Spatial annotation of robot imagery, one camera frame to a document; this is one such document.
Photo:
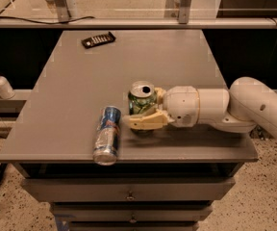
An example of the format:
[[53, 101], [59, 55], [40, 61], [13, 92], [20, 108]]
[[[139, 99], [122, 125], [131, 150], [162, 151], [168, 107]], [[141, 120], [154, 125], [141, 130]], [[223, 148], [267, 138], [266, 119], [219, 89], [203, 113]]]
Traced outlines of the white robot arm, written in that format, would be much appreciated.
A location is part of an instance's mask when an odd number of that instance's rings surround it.
[[128, 103], [123, 122], [137, 131], [208, 124], [220, 131], [247, 133], [259, 125], [277, 139], [277, 93], [250, 77], [238, 78], [229, 89], [164, 90], [138, 81], [128, 92]]

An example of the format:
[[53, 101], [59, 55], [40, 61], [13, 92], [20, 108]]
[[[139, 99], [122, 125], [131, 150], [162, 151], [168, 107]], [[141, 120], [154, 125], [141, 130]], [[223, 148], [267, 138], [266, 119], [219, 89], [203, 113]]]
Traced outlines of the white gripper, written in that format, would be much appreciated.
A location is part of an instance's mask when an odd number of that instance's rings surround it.
[[137, 115], [124, 115], [122, 121], [133, 130], [157, 130], [169, 123], [192, 127], [199, 114], [198, 91], [192, 86], [178, 86], [168, 91], [155, 88], [156, 109]]

